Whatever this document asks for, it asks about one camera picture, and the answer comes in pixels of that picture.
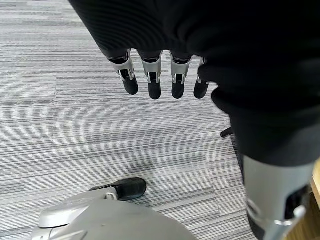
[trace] gray carpet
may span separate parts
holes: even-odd
[[[181,222],[199,240],[254,239],[229,126],[210,94],[197,100],[194,57],[183,98],[128,95],[65,0],[0,1],[0,239],[27,240],[39,213],[96,185],[142,177],[135,202]],[[215,88],[209,86],[209,92]]]

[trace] black chair leg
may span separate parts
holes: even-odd
[[[234,133],[234,132],[232,131],[231,127],[229,127],[229,128],[227,128],[226,130],[222,131],[222,132],[220,133],[220,136],[221,136],[222,138],[226,138],[226,137],[232,135],[233,133]]]

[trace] black fingertip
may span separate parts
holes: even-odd
[[[153,100],[157,100],[161,97],[161,83],[156,83],[155,81],[152,81],[148,84],[149,88],[149,96]]]
[[[182,96],[184,95],[184,91],[185,91],[185,85],[181,84],[180,82],[177,83],[172,83],[172,96],[175,99],[180,99],[182,98]]]
[[[130,80],[129,78],[125,79],[125,81],[123,81],[123,85],[124,85],[126,92],[130,95],[137,94],[137,92],[139,90],[136,77],[134,77],[134,79],[132,79],[132,80]]]
[[[196,81],[193,91],[195,98],[202,99],[207,94],[208,86],[209,84],[206,84],[204,81],[202,83]]]

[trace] wooden surface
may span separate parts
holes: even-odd
[[[306,215],[284,240],[320,240],[320,209],[313,193]]]
[[[311,187],[314,193],[314,197],[320,208],[320,159],[315,163],[313,170],[313,177],[311,180]]]

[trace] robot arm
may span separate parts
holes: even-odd
[[[218,84],[212,100],[244,155],[251,228],[258,239],[281,239],[304,215],[320,156],[319,1],[70,2],[101,50],[206,59],[198,75]]]

